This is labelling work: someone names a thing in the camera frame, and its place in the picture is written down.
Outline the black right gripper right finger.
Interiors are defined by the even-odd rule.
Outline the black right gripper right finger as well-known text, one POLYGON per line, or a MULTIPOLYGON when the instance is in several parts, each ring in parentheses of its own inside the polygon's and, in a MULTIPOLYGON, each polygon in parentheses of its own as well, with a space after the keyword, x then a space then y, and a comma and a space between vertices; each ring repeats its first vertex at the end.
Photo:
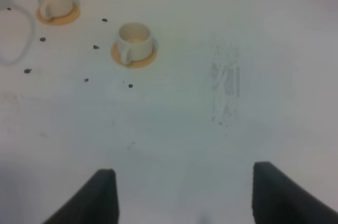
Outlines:
POLYGON ((255 223, 337 223, 337 212, 316 199, 270 162, 253 165, 255 223))

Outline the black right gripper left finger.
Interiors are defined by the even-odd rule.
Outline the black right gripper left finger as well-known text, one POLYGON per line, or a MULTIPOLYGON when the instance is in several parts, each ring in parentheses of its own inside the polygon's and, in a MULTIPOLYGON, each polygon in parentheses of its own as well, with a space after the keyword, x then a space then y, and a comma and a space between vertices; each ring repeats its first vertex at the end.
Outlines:
POLYGON ((45 223, 118 223, 116 173, 98 170, 83 187, 45 223))

